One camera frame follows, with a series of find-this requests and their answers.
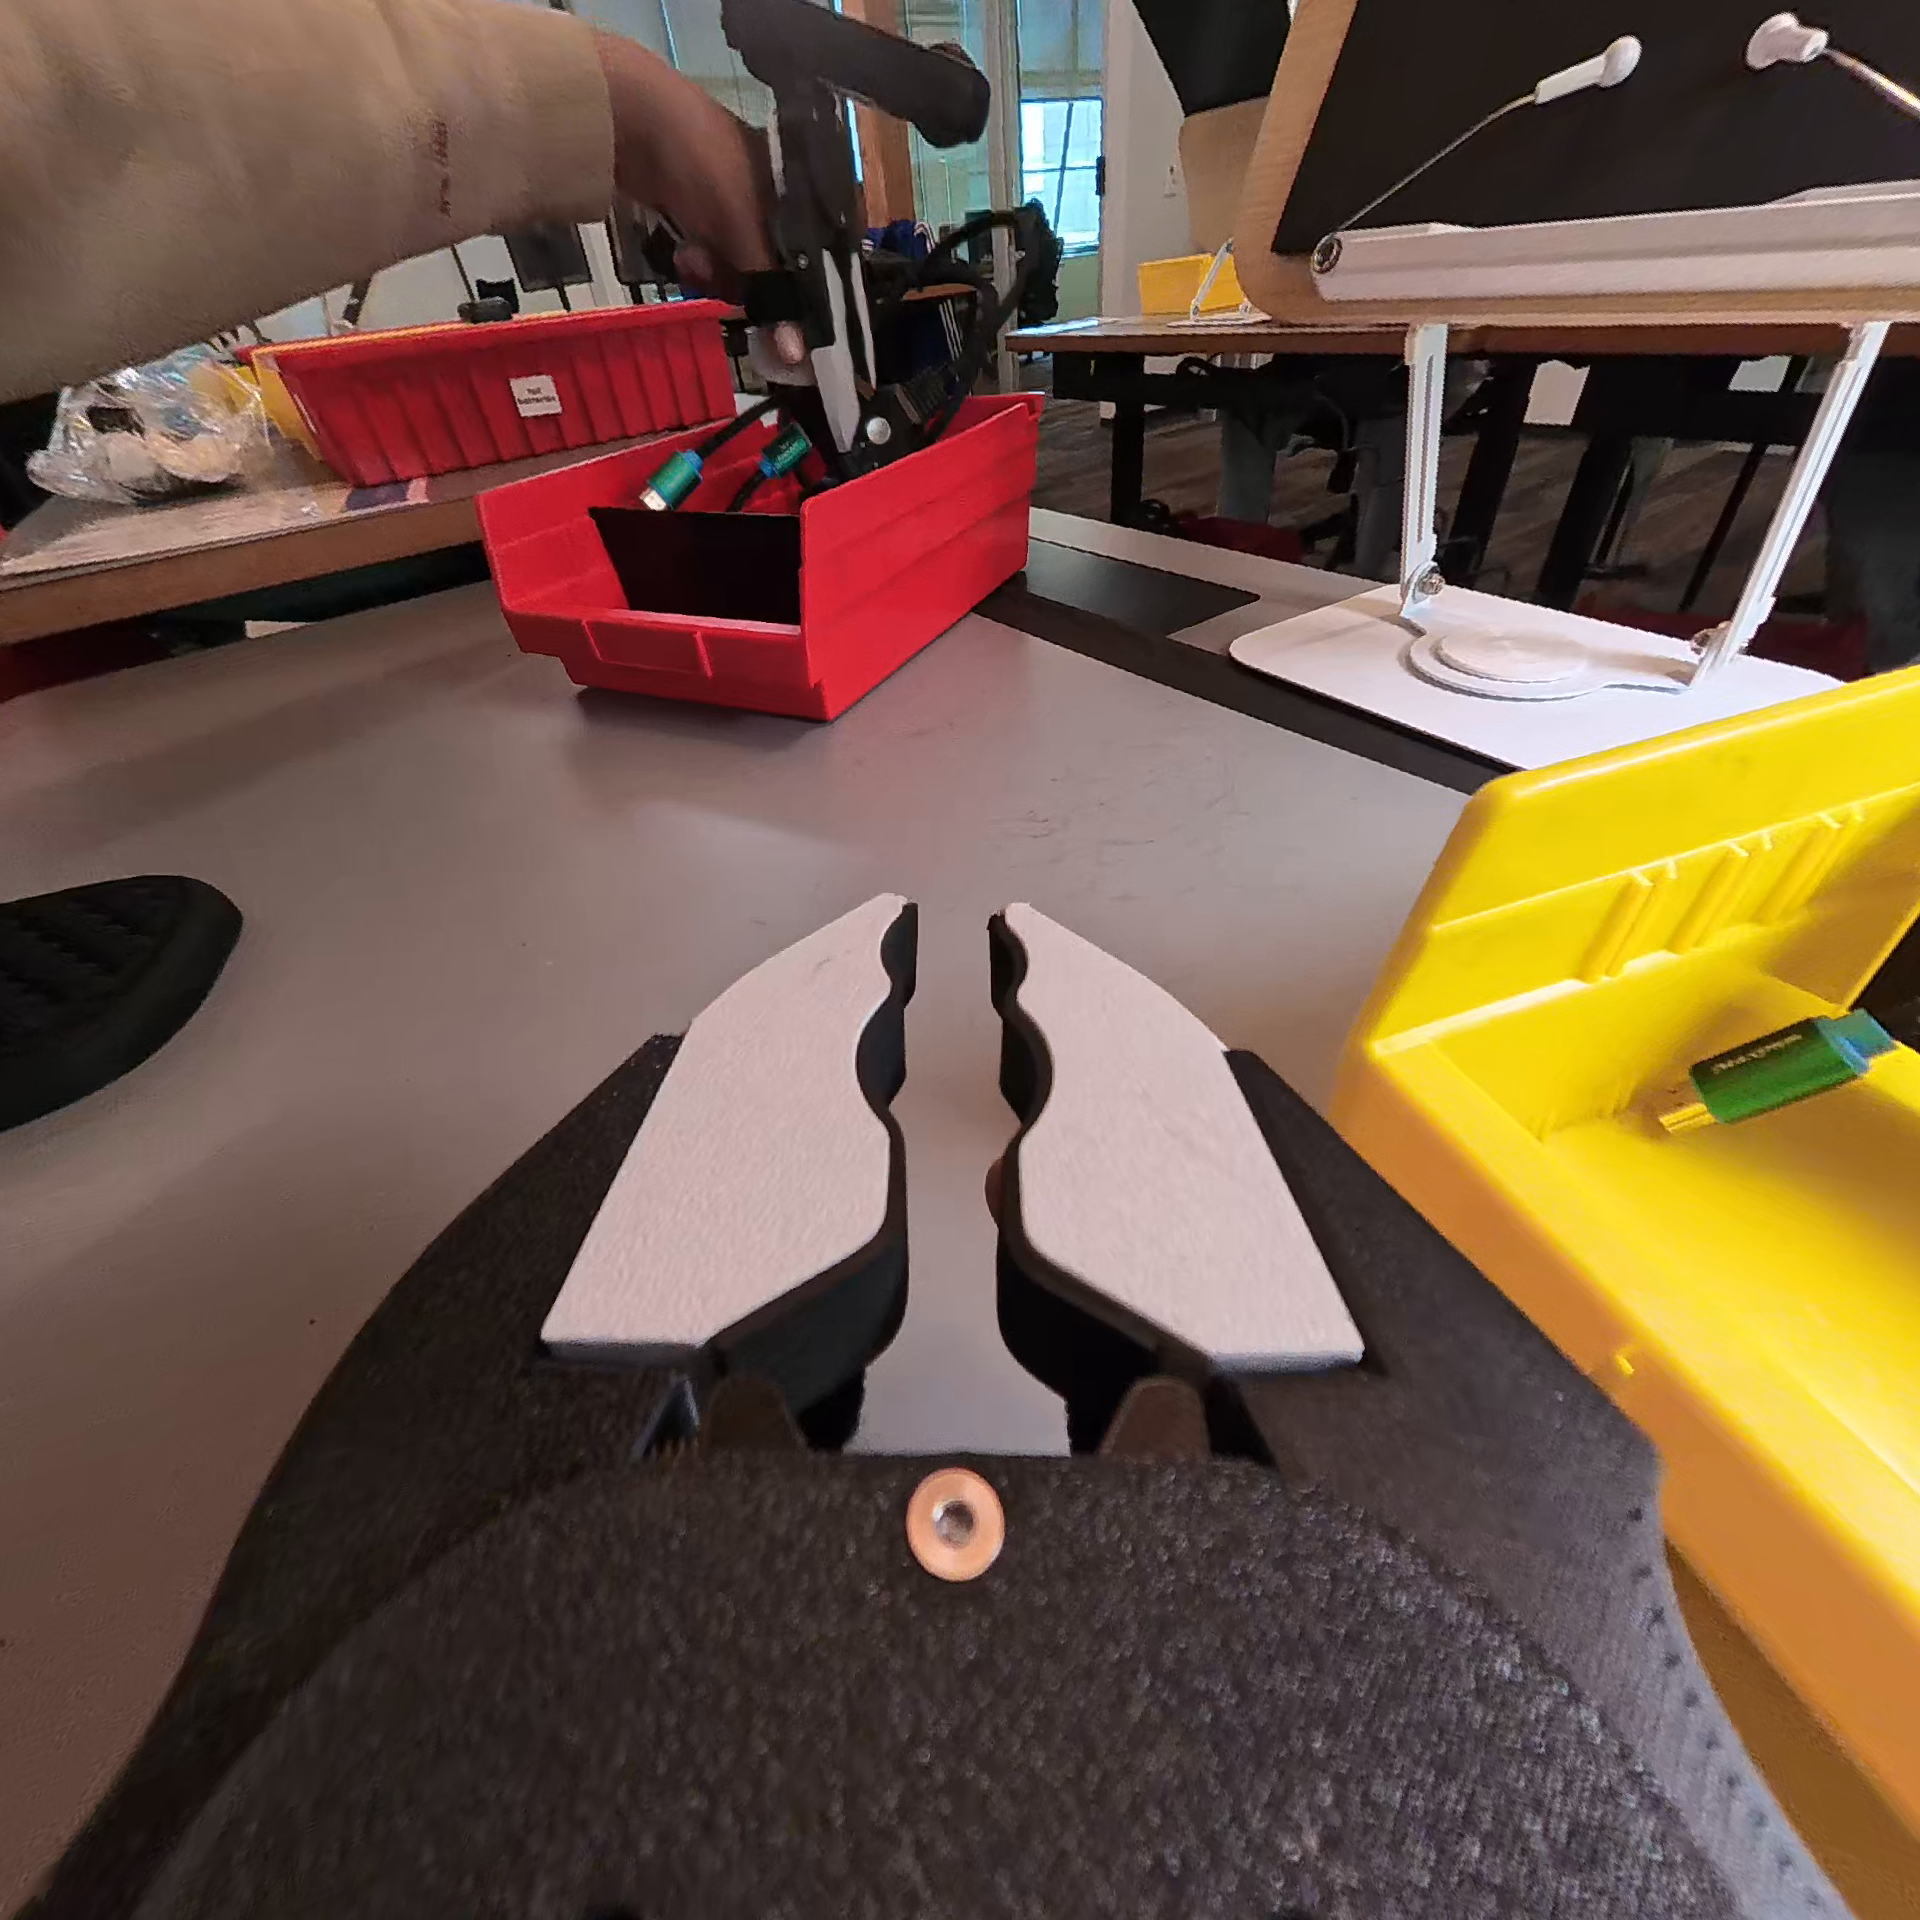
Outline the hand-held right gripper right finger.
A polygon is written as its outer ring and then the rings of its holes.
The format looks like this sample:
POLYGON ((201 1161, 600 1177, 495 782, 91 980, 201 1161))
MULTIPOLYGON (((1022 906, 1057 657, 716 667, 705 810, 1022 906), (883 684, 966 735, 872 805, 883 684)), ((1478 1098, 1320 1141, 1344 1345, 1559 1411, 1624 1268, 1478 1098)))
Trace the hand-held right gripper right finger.
POLYGON ((1006 1352, 1098 1448, 1174 1379, 1217 1448, 1256 1448, 1245 1380, 1360 1364, 1363 1333, 1244 1081, 1249 1060, 1150 975, 1028 902, 989 924, 1006 1352))

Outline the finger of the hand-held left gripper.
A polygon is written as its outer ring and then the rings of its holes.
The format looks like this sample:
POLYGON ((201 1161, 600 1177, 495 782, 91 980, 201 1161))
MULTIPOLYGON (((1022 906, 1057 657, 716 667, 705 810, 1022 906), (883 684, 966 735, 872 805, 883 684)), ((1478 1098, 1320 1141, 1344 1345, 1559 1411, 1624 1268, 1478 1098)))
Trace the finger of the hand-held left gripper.
POLYGON ((814 346, 814 387, 828 439, 842 461, 861 461, 874 448, 870 425, 880 416, 863 254, 822 248, 819 291, 826 333, 814 346))

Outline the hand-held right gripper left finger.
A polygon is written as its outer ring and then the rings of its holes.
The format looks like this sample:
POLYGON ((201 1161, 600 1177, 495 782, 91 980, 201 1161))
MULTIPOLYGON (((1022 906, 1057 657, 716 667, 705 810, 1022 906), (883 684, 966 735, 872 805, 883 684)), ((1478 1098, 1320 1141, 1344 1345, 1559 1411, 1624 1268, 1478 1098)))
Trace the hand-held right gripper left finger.
POLYGON ((918 905, 877 894, 687 1026, 547 1309, 547 1357, 739 1376, 853 1418, 904 1315, 918 905))

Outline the red plastic bin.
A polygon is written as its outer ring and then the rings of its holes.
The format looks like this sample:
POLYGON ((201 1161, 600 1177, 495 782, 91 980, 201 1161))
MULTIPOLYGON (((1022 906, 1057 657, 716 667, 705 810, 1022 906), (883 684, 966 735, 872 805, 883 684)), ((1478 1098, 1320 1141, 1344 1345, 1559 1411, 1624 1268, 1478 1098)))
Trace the red plastic bin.
MULTIPOLYGON (((1041 394, 973 397, 947 434, 891 467, 813 487, 819 459, 745 513, 800 515, 803 618, 766 627, 635 613, 590 510, 641 507, 644 482, 690 430, 485 492, 479 525, 502 612, 525 653, 579 688, 828 723, 1023 571, 1041 394)), ((757 424, 678 507, 727 513, 772 439, 757 424)))

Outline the yellow plastic bin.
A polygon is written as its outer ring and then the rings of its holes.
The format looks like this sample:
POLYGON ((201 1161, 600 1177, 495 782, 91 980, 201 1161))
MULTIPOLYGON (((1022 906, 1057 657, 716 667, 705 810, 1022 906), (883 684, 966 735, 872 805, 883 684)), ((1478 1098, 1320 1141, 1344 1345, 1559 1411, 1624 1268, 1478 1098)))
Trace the yellow plastic bin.
POLYGON ((1137 295, 1137 310, 1150 320, 1234 323, 1263 315, 1244 295, 1230 247, 1140 262, 1137 295))
POLYGON ((1729 1712, 1860 1911, 1915 1915, 1915 1052, 1671 1134, 1694 1060, 1915 930, 1915 670, 1494 782, 1334 1129, 1652 1440, 1729 1712))

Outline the person's left forearm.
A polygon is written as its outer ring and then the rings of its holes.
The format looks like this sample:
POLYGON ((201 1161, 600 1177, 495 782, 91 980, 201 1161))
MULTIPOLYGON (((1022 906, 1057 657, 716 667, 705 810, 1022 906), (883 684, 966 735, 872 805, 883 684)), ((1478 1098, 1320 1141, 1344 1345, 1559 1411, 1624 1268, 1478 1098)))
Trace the person's left forearm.
POLYGON ((3 7, 3 394, 612 196, 593 28, 531 4, 3 7))

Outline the person's left hand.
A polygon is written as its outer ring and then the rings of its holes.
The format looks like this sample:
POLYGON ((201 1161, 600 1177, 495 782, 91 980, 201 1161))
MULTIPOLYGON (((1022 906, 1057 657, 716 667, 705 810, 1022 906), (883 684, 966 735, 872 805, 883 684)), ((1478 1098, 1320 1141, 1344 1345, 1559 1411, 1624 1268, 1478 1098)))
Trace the person's left hand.
POLYGON ((678 281, 744 305, 775 268, 772 160, 760 131, 644 44, 596 26, 622 196, 678 232, 678 281))

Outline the black table mat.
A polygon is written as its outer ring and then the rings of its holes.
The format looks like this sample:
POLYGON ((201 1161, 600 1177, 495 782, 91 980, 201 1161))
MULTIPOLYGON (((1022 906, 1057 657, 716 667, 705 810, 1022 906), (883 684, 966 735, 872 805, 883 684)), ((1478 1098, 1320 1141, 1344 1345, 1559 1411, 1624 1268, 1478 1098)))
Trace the black table mat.
POLYGON ((1030 538, 1025 589, 1142 636, 1165 638, 1257 605, 1259 592, 1104 554, 1030 538))

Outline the red bin white label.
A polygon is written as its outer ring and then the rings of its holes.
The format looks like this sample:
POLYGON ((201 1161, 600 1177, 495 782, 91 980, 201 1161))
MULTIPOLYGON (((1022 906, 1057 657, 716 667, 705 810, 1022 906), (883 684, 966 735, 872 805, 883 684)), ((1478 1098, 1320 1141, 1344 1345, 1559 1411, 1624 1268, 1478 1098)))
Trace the red bin white label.
POLYGON ((727 420, 732 315, 719 301, 629 303, 242 357, 283 430, 374 489, 727 420))

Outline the black tape strip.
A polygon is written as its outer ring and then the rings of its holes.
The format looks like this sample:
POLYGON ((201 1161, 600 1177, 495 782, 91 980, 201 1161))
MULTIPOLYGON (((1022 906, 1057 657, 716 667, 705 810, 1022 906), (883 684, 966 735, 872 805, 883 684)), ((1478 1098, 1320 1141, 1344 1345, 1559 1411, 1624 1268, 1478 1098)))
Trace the black tape strip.
POLYGON ((1459 796, 1472 796, 1511 773, 1509 764, 1451 747, 1320 693, 1262 679, 1208 648, 1144 635, 1084 607, 1039 596, 1023 574, 993 591, 978 612, 1004 629, 1104 661, 1134 679, 1245 715, 1459 796))

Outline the white tablet stand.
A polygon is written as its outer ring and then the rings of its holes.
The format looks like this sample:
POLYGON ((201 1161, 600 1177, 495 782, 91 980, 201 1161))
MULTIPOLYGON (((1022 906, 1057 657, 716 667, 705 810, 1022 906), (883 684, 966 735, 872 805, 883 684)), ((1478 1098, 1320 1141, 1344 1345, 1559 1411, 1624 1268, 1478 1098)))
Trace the white tablet stand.
POLYGON ((1311 252, 1318 293, 1404 307, 1400 580, 1236 635, 1228 659, 1512 771, 1634 746, 1821 692, 1747 653, 1774 612, 1886 333, 1915 314, 1914 179, 1766 205, 1509 228, 1345 228, 1311 252), (1645 307, 1685 323, 1828 305, 1847 343, 1728 620, 1692 638, 1446 583, 1436 474, 1448 323, 1492 301, 1645 307))

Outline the black textured pad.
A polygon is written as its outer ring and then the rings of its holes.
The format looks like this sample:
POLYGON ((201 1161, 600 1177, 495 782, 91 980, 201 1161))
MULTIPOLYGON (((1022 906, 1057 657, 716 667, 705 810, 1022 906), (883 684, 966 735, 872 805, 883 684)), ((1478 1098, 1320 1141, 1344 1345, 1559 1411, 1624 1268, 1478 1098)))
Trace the black textured pad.
POLYGON ((131 876, 3 905, 3 1125, 130 1074, 203 1006, 245 917, 185 876, 131 876))

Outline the clear plastic bag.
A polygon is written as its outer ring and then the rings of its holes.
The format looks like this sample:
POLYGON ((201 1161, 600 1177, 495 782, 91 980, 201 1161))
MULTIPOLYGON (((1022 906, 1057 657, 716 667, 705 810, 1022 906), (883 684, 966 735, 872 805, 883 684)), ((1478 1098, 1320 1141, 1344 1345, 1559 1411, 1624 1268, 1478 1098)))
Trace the clear plastic bag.
POLYGON ((153 507, 268 477, 276 433, 250 372, 194 344, 58 394, 45 445, 26 461, 44 492, 153 507))

